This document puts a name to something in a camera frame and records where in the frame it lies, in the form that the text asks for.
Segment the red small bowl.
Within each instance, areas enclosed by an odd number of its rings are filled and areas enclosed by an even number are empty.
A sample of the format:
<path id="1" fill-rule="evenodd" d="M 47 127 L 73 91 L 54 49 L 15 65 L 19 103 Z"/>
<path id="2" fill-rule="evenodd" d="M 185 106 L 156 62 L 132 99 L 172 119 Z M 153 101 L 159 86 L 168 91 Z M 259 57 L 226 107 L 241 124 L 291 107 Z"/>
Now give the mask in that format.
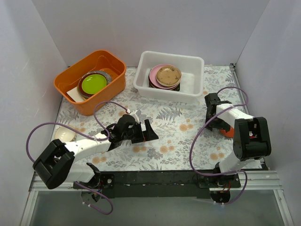
<path id="1" fill-rule="evenodd" d="M 227 137 L 227 138 L 233 138 L 234 137 L 234 128 L 233 127 L 230 127 L 230 130 L 229 131 L 226 131 L 224 129 L 221 129 L 220 130 L 220 133 L 224 136 L 224 137 Z"/>

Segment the pink speckled glass plate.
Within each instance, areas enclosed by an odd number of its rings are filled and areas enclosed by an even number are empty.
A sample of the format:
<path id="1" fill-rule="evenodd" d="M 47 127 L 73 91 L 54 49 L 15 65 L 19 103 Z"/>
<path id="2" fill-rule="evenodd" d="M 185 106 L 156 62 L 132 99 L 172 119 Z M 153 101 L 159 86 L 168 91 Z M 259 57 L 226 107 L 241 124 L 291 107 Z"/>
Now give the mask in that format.
<path id="1" fill-rule="evenodd" d="M 161 67 L 156 74 L 157 82 L 166 87 L 178 85 L 181 78 L 182 72 L 174 66 Z"/>

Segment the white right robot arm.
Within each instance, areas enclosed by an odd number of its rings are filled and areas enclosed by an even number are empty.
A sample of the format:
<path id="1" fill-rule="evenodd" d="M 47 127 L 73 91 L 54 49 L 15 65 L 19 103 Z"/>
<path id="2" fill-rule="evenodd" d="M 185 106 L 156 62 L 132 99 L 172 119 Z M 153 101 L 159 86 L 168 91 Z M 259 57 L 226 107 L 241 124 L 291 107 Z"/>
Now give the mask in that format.
<path id="1" fill-rule="evenodd" d="M 233 151 L 215 165 L 213 176 L 202 176 L 208 184 L 226 186 L 235 180 L 235 175 L 247 164 L 271 154 L 267 120 L 253 117 L 229 101 L 221 101 L 217 93 L 205 96 L 206 129 L 233 131 Z"/>

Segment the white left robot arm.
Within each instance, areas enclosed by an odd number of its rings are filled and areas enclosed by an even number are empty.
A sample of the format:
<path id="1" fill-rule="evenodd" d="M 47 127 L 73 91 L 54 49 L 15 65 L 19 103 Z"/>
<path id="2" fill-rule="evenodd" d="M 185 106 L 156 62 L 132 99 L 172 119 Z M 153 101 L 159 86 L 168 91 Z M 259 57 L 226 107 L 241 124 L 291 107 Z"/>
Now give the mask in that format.
<path id="1" fill-rule="evenodd" d="M 72 142 L 55 139 L 33 162 L 32 167 L 48 189 L 57 188 L 65 181 L 97 189 L 104 185 L 100 170 L 92 163 L 81 165 L 78 162 L 96 153 L 111 151 L 125 140 L 133 144 L 157 140 L 158 135 L 149 120 L 145 120 L 144 125 L 145 130 L 135 114 L 125 114 L 95 137 Z"/>

